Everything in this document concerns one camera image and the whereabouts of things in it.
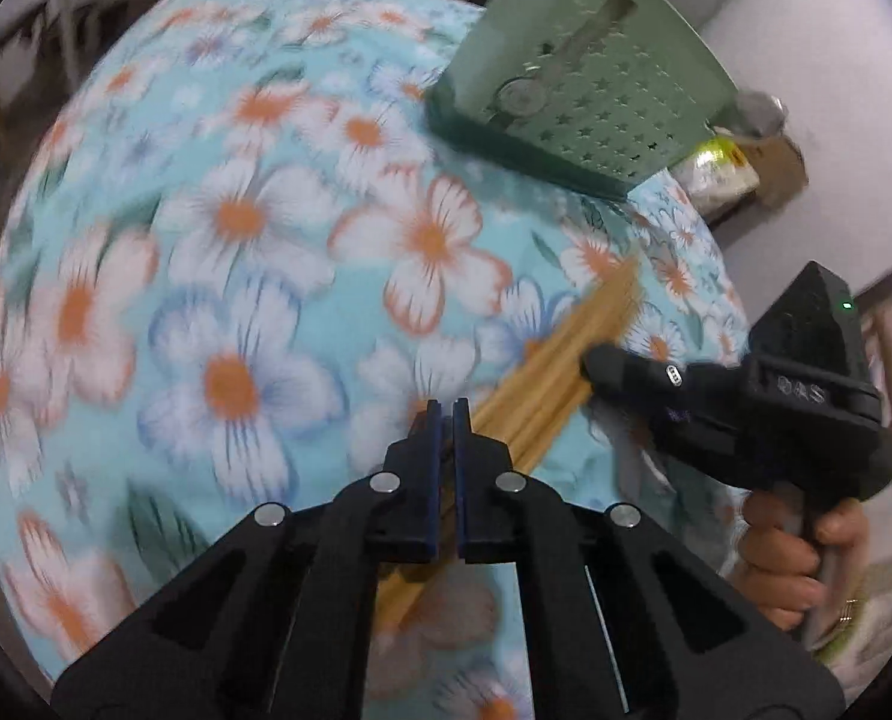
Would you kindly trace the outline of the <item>green fleece sleeve forearm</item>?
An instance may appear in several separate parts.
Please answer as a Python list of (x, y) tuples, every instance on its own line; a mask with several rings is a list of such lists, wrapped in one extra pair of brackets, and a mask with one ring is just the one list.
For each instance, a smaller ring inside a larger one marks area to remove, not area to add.
[(814, 656), (853, 704), (892, 656), (892, 559), (867, 567), (848, 611), (848, 621)]

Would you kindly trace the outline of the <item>right hand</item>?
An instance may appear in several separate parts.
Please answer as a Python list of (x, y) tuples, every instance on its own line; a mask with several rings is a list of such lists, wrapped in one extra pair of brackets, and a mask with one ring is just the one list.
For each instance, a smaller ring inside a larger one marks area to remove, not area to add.
[(814, 543), (788, 533), (793, 509), (755, 491), (744, 502), (747, 530), (737, 543), (732, 587), (782, 631), (804, 618), (827, 634), (861, 589), (869, 554), (869, 520), (856, 499), (842, 500), (814, 525)]

